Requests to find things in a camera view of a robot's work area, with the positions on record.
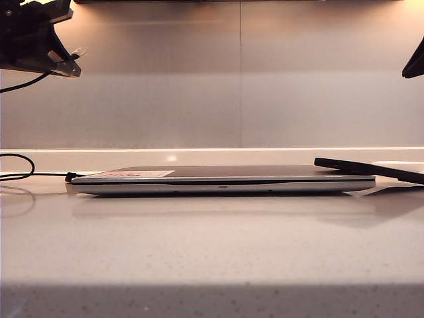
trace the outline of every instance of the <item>power cord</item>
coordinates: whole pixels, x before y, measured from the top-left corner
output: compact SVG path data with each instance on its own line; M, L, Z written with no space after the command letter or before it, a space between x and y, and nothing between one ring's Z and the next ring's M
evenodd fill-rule
M1 181L11 181L11 180L19 180L29 178L31 176L56 176L56 177L65 177L66 182L71 182L75 177L84 177L83 174L76 174L75 172L68 172L67 174L53 174L49 172L35 172L35 164L34 162L28 158L27 156L23 156L22 154L0 154L0 157L18 157L26 160L31 165L31 171L28 173L20 173L20 174L1 174Z
M19 85L16 85L16 86L11 86L11 87L6 87L6 88L3 88L3 89L0 89L0 94L1 94L1 93L6 93L7 91L14 91L14 90L16 90L16 89L20 89L20 88L24 88L24 87L26 87L26 86L32 85L32 84L34 84L34 83L36 83L36 82L38 82L38 81L42 80L43 78L46 78L46 77L47 77L47 76L49 76L51 73L52 73L52 72L46 72L46 73L44 73L44 74L42 74L42 75L38 76L37 78L34 78L34 79L32 79L32 80L30 80L30 81L28 81L28 82L24 83L24 84L19 84Z

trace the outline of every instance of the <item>speckled countertop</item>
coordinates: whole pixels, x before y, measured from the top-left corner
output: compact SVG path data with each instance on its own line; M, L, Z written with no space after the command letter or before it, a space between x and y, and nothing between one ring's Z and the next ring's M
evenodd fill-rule
M1 188L2 317L424 317L424 188L102 198Z

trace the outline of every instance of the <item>black tablet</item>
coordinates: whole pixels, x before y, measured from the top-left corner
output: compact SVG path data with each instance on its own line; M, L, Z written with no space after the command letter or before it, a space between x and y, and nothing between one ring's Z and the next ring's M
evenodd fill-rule
M314 164L320 167L340 169L342 171L352 172L355 174L374 174L377 176L396 178L399 181L411 182L413 184L424 184L424 174L420 174L418 172L328 158L315 158Z

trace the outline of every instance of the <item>gray wall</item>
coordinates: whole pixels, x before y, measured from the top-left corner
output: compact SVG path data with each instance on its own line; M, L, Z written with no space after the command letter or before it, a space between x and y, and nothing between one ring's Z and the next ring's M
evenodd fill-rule
M82 77L3 94L2 148L424 146L422 0L73 8Z

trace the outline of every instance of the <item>silver laptop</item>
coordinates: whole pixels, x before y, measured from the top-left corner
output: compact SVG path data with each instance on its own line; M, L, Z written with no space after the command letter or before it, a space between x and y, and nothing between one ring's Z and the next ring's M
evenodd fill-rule
M149 166L78 177L71 183L75 191L89 194L358 191L374 187L375 177L316 166Z

